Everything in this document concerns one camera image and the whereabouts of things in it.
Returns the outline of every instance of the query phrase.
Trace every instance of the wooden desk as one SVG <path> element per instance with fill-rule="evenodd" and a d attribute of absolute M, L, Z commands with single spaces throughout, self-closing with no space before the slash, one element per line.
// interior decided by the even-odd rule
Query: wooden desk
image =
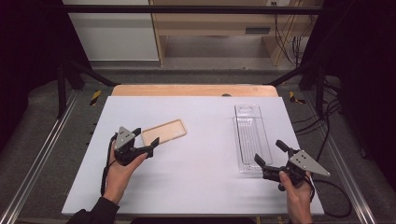
<path fill-rule="evenodd" d="M 263 85 L 119 85 L 113 96 L 271 96 L 276 88 Z"/>

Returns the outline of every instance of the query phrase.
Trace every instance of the black curtain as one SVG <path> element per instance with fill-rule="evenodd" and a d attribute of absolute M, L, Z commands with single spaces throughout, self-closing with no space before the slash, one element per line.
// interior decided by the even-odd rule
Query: black curtain
<path fill-rule="evenodd" d="M 91 68 L 67 13 L 43 9 L 62 0 L 0 2 L 0 151 L 28 105 L 28 93 L 55 80 L 60 63 Z M 68 69 L 69 76 L 78 72 Z"/>
<path fill-rule="evenodd" d="M 347 9 L 338 0 L 326 3 Z M 326 76 L 340 78 L 339 99 L 361 148 L 396 190 L 395 15 L 396 1 L 355 1 L 326 43 L 321 66 Z M 314 55 L 340 16 L 318 19 L 303 62 Z"/>

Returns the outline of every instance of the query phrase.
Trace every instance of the hand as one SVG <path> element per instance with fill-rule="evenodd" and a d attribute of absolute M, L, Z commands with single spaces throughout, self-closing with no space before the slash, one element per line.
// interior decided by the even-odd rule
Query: hand
<path fill-rule="evenodd" d="M 111 153 L 109 158 L 109 164 L 115 160 L 114 158 L 114 146 L 115 142 L 113 142 L 111 146 Z M 106 190 L 105 194 L 103 195 L 104 198 L 110 200 L 115 204 L 119 204 L 122 195 L 128 186 L 129 179 L 132 176 L 134 170 L 142 164 L 142 162 L 146 159 L 147 153 L 144 153 L 136 159 L 134 159 L 131 163 L 126 166 L 122 166 L 118 162 L 113 162 L 107 173 L 107 180 L 106 180 Z"/>
<path fill-rule="evenodd" d="M 279 172 L 280 182 L 288 195 L 288 214 L 293 224 L 312 223 L 311 217 L 311 186 L 303 182 L 299 188 L 295 188 L 291 183 L 289 176 L 281 171 Z"/>

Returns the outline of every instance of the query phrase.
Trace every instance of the white table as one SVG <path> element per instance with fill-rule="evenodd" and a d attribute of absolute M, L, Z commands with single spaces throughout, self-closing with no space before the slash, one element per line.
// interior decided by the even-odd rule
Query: white table
<path fill-rule="evenodd" d="M 187 135 L 159 145 L 134 172 L 119 214 L 134 217 L 253 217 L 286 214 L 286 193 L 277 183 L 239 173 L 234 105 L 259 105 L 273 166 L 286 164 L 281 139 L 299 148 L 280 97 L 110 96 L 92 136 L 63 214 L 90 210 L 100 197 L 110 137 L 120 126 L 142 130 L 182 119 Z M 143 146 L 139 136 L 136 146 Z M 323 209 L 316 196 L 313 215 Z"/>

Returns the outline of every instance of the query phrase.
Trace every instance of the person's left hand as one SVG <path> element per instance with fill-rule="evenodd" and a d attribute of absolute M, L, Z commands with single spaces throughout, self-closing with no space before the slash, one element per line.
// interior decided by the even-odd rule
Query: person's left hand
<path fill-rule="evenodd" d="M 109 164 L 115 160 L 114 158 L 114 146 L 115 141 L 111 146 Z M 104 198 L 110 200 L 115 204 L 119 204 L 122 195 L 128 186 L 129 179 L 132 176 L 134 170 L 142 164 L 142 162 L 146 159 L 147 153 L 144 153 L 136 159 L 134 159 L 131 163 L 126 166 L 122 166 L 117 161 L 113 162 L 107 173 L 107 180 L 106 180 L 106 189 L 105 194 L 103 195 Z"/>

